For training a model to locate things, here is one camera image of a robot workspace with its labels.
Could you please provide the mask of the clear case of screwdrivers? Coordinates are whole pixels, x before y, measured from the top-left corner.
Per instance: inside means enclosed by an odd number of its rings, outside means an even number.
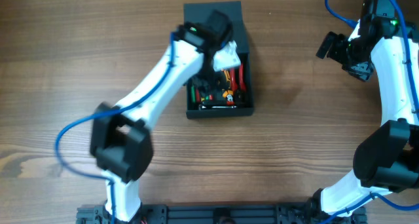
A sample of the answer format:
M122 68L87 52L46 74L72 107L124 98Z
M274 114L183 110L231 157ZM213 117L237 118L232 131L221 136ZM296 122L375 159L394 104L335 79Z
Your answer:
M211 86L209 84L194 84L191 85L192 103L202 103L204 101L213 100Z

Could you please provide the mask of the orange black pliers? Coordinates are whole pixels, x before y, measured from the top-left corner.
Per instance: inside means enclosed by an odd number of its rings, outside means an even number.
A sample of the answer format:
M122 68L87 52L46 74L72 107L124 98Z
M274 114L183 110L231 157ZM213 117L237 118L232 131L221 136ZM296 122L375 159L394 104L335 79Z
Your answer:
M223 97L227 102L234 103L234 91L231 87L231 76L230 71L222 70L225 77L225 86L223 88Z

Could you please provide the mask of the silver metal wrench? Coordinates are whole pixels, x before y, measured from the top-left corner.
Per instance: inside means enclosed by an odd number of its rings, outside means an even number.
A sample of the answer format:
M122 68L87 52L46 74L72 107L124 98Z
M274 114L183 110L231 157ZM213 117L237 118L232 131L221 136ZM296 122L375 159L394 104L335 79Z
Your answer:
M237 108L237 106L232 102L222 102L222 101L204 101L198 106L199 110L207 109L231 109Z

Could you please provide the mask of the red handled snips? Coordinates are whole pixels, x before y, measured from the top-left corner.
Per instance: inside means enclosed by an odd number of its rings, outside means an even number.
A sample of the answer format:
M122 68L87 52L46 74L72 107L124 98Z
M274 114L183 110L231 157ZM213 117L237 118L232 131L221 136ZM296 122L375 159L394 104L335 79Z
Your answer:
M230 89L232 90L235 103L245 102L247 87L244 82L243 64L238 69L230 69Z

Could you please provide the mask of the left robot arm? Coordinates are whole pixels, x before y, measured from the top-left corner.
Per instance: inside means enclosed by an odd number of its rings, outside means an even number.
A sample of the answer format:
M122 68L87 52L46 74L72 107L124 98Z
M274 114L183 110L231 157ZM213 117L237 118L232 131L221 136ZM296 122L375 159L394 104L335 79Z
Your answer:
M230 18L218 10L203 23L185 22L170 35L161 59L131 93L113 107L101 103L96 108L90 154L107 180L103 220L138 221L139 178L153 158L151 132L158 118L180 88L203 69L240 65L232 36Z

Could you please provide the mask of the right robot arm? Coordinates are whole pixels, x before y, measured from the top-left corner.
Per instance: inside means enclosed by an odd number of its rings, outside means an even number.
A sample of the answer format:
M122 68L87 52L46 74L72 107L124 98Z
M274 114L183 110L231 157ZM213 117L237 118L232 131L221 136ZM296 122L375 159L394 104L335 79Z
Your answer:
M396 0L364 0L350 35L329 32L318 58L338 62L366 82L378 78L380 127L355 150L352 169L308 199L310 222L352 222L357 209L388 195L418 188L418 30Z

